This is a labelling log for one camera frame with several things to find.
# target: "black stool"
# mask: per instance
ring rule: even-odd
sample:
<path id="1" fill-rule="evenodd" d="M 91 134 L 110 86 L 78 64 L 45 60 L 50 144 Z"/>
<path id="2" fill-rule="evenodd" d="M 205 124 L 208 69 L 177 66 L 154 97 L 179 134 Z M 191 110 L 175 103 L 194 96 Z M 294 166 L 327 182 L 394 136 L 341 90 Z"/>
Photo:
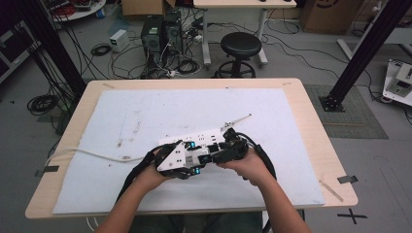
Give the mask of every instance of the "black stool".
<path id="1" fill-rule="evenodd" d="M 255 69 L 243 60 L 249 60 L 251 56 L 260 52 L 261 42 L 258 37 L 246 32 L 233 32 L 223 37 L 221 47 L 227 56 L 234 56 L 235 60 L 222 64 L 217 71 L 217 77 L 224 78 L 223 74 L 230 75 L 231 78 L 256 77 Z M 232 64 L 230 70 L 225 70 L 224 67 L 230 64 Z M 249 69 L 242 70 L 242 65 Z"/>

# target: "white table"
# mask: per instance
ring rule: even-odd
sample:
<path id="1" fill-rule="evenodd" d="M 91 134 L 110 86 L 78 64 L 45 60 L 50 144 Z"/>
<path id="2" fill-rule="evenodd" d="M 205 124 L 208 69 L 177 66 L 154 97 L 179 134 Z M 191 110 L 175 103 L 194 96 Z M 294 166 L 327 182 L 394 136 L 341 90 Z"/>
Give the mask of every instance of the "white table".
<path id="1" fill-rule="evenodd" d="M 257 18 L 259 22 L 257 37 L 260 39 L 263 33 L 267 9 L 296 7 L 296 3 L 294 1 L 286 2 L 284 0 L 266 0 L 265 2 L 260 2 L 259 0 L 194 0 L 193 4 L 194 7 L 203 9 L 202 51 L 203 63 L 206 67 L 210 66 L 212 63 L 209 52 L 209 41 L 207 32 L 207 23 L 211 20 L 208 18 L 208 9 L 261 9 L 259 18 Z M 266 65 L 268 63 L 263 49 L 261 49 L 257 57 L 260 66 Z"/>

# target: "power strip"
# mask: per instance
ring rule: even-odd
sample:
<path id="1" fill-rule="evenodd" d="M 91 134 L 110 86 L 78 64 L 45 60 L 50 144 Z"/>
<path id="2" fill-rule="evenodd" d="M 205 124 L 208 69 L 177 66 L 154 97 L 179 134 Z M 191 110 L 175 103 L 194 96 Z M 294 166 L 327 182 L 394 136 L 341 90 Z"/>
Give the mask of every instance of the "power strip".
<path id="1" fill-rule="evenodd" d="M 175 143 L 179 140 L 182 140 L 184 142 L 194 142 L 196 146 L 201 146 L 202 148 L 205 148 L 208 145 L 224 142 L 224 137 L 221 129 L 217 128 L 196 133 L 184 134 L 180 136 L 163 138 L 160 139 L 158 143 L 160 145 L 163 145 Z"/>

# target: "floor mat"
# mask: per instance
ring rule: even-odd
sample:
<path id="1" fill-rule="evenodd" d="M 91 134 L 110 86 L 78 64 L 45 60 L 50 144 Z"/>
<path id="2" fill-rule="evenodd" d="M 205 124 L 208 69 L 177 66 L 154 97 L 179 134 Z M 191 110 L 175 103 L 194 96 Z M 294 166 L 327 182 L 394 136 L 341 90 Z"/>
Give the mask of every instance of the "floor mat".
<path id="1" fill-rule="evenodd" d="M 325 112 L 319 100 L 332 90 L 331 85 L 305 85 L 306 92 L 330 138 L 388 139 L 388 135 L 364 102 L 356 88 L 346 95 L 342 105 L 345 113 Z"/>

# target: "black tape mark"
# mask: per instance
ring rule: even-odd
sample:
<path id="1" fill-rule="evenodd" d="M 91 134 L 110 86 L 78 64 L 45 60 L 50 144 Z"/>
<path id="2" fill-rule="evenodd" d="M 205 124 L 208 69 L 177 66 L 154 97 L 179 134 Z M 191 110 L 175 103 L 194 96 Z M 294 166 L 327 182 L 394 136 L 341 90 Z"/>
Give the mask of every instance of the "black tape mark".
<path id="1" fill-rule="evenodd" d="M 37 170 L 36 173 L 34 174 L 35 177 L 43 177 L 43 174 L 47 172 L 57 172 L 58 171 L 58 166 L 47 166 L 43 171 Z"/>
<path id="2" fill-rule="evenodd" d="M 358 178 L 356 176 L 345 176 L 337 179 L 340 183 L 355 183 L 358 182 Z"/>
<path id="3" fill-rule="evenodd" d="M 337 214 L 337 216 L 343 216 L 343 217 L 351 217 L 352 221 L 354 222 L 354 224 L 358 224 L 356 217 L 358 218 L 367 218 L 367 216 L 360 216 L 360 215 L 354 215 L 354 213 L 352 212 L 352 209 L 349 209 L 349 215 L 346 214 Z"/>

